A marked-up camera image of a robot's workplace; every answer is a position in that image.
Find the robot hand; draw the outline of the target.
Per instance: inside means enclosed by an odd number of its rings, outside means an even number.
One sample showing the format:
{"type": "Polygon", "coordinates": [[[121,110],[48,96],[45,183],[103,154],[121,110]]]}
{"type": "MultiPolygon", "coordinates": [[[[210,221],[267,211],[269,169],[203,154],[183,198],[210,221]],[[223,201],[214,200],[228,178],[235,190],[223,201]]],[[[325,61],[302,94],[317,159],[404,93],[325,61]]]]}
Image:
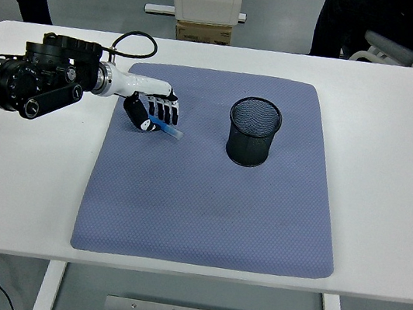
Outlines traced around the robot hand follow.
{"type": "Polygon", "coordinates": [[[131,123],[141,131],[157,131],[149,115],[156,116],[165,124],[177,125],[179,120],[179,100],[172,86],[163,80],[148,78],[113,69],[106,76],[104,90],[100,96],[122,96],[123,108],[131,123]]]}

